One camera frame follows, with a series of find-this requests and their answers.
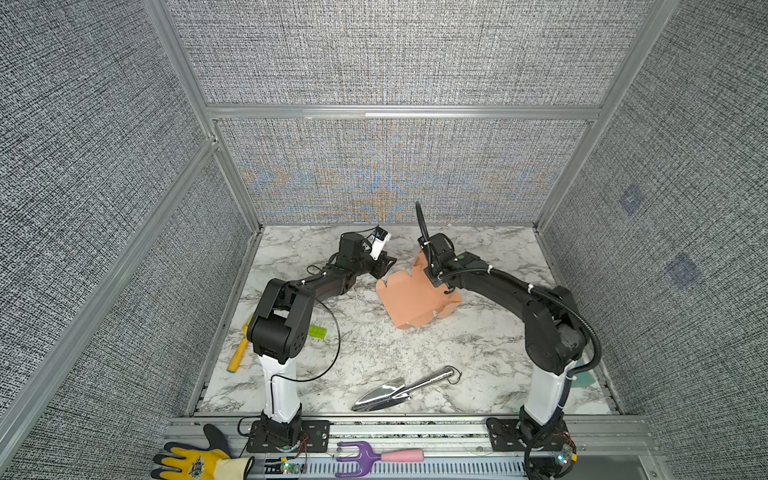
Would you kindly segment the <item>silver metal garden trowel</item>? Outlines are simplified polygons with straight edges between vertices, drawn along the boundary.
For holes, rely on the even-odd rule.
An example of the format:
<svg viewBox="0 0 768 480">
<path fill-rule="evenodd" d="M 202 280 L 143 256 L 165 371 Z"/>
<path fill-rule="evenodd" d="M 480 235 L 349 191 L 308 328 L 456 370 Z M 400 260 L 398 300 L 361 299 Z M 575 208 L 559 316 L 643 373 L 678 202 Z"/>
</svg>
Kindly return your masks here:
<svg viewBox="0 0 768 480">
<path fill-rule="evenodd" d="M 456 384 L 460 381 L 462 372 L 452 366 L 445 365 L 414 382 L 406 382 L 403 377 L 385 382 L 377 388 L 360 397 L 352 406 L 353 412 L 372 412 L 388 409 L 410 400 L 411 393 L 441 381 Z"/>
</svg>

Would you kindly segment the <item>small green tag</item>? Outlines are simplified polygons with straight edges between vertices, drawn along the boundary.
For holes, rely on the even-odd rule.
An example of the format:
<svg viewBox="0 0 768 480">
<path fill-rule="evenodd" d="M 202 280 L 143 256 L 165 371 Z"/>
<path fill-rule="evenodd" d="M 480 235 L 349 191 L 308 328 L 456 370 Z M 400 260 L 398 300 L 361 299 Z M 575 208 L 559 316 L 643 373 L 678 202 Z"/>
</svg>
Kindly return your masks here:
<svg viewBox="0 0 768 480">
<path fill-rule="evenodd" d="M 324 327 L 311 325 L 309 327 L 308 335 L 315 339 L 324 340 L 327 336 L 327 329 Z"/>
</svg>

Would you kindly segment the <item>purple pink garden fork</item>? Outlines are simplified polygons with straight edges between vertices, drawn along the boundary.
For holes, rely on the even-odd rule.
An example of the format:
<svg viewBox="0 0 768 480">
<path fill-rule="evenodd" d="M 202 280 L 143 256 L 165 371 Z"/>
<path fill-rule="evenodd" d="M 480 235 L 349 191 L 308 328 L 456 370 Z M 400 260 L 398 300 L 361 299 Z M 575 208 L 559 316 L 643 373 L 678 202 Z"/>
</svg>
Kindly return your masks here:
<svg viewBox="0 0 768 480">
<path fill-rule="evenodd" d="M 421 449 L 405 449 L 378 453 L 365 441 L 346 441 L 337 444 L 339 448 L 356 448 L 357 454 L 348 457 L 339 457 L 340 463 L 354 463 L 355 469 L 351 472 L 337 472 L 338 479 L 362 478 L 367 476 L 377 462 L 390 463 L 422 463 L 425 460 Z"/>
</svg>

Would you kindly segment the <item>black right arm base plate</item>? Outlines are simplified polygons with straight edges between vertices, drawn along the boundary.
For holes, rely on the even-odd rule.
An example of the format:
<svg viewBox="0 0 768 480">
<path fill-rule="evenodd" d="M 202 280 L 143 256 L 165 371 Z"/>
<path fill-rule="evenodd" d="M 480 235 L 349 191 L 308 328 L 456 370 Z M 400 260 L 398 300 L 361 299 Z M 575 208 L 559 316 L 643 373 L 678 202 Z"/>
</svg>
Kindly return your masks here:
<svg viewBox="0 0 768 480">
<path fill-rule="evenodd" d="M 527 418 L 502 419 L 489 417 L 485 421 L 491 448 L 494 452 L 524 452 L 540 425 Z"/>
</svg>

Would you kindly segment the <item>yellow black work glove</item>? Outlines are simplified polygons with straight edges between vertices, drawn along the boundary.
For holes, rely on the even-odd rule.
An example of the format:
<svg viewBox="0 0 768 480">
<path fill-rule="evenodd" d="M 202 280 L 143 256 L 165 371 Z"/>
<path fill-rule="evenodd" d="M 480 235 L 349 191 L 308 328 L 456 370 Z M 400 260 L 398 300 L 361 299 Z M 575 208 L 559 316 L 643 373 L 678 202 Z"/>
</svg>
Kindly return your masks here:
<svg viewBox="0 0 768 480">
<path fill-rule="evenodd" d="M 205 424 L 203 433 L 208 445 L 198 447 L 168 442 L 164 451 L 153 458 L 152 479 L 178 480 L 243 480 L 254 465 L 253 457 L 232 455 L 223 432 L 213 424 Z"/>
</svg>

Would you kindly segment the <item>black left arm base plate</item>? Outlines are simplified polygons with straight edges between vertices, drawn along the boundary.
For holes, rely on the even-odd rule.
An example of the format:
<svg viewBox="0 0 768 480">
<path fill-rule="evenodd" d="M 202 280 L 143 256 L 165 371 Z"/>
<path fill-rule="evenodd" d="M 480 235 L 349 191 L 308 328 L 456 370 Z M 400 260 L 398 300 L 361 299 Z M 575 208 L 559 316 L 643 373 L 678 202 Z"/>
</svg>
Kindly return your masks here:
<svg viewBox="0 0 768 480">
<path fill-rule="evenodd" d="M 248 453 L 289 453 L 300 446 L 308 453 L 326 453 L 331 423 L 326 420 L 302 420 L 279 423 L 266 418 L 252 424 L 246 442 Z"/>
</svg>

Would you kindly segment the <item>yellow toy shovel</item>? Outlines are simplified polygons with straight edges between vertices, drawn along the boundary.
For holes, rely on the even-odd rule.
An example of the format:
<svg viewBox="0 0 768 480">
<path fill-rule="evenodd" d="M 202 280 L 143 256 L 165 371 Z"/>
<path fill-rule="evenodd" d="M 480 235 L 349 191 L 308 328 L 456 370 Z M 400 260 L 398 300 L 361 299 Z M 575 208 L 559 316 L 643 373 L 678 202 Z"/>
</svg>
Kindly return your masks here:
<svg viewBox="0 0 768 480">
<path fill-rule="evenodd" d="M 226 369 L 228 373 L 236 373 L 239 370 L 240 365 L 242 364 L 243 358 L 245 356 L 245 353 L 249 345 L 247 332 L 251 324 L 251 321 L 252 321 L 252 318 L 249 318 L 242 327 L 242 336 L 241 336 L 240 342 Z"/>
</svg>

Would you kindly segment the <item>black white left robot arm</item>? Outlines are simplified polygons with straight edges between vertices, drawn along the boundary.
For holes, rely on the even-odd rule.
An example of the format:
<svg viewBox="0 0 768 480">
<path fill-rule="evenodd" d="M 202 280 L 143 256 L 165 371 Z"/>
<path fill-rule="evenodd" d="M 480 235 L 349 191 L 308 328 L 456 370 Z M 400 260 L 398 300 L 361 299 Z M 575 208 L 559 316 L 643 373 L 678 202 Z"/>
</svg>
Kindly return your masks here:
<svg viewBox="0 0 768 480">
<path fill-rule="evenodd" d="M 319 271 L 298 280 L 273 278 L 262 292 L 246 332 L 259 358 L 266 389 L 261 421 L 286 436 L 299 428 L 302 405 L 295 360 L 308 337 L 314 307 L 346 294 L 360 276 L 381 279 L 397 259 L 384 250 L 382 227 L 343 233 L 338 250 Z"/>
</svg>

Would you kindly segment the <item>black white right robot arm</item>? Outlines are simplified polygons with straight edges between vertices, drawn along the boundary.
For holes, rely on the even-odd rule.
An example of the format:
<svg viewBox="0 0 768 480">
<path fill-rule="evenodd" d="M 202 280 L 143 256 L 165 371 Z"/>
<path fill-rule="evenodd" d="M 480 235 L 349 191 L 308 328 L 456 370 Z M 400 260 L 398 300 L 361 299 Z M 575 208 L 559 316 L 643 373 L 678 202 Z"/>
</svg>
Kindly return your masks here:
<svg viewBox="0 0 768 480">
<path fill-rule="evenodd" d="M 474 292 L 512 312 L 524 325 L 525 351 L 534 364 L 520 429 L 529 438 L 548 435 L 563 418 L 571 383 L 602 360 L 595 329 L 579 313 L 571 292 L 546 288 L 500 270 L 471 253 L 457 253 L 450 238 L 430 234 L 422 206 L 415 204 L 424 273 L 435 287 Z"/>
</svg>

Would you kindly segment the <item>green sponge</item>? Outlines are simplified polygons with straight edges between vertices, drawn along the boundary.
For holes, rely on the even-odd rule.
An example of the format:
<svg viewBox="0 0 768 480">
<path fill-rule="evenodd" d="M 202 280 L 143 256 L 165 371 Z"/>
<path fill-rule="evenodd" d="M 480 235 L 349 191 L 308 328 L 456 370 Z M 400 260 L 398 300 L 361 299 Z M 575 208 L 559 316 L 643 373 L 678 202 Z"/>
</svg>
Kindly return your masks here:
<svg viewBox="0 0 768 480">
<path fill-rule="evenodd" d="M 591 371 L 588 371 L 576 374 L 572 379 L 571 386 L 573 388 L 586 389 L 590 388 L 595 383 L 596 379 L 594 375 Z"/>
</svg>

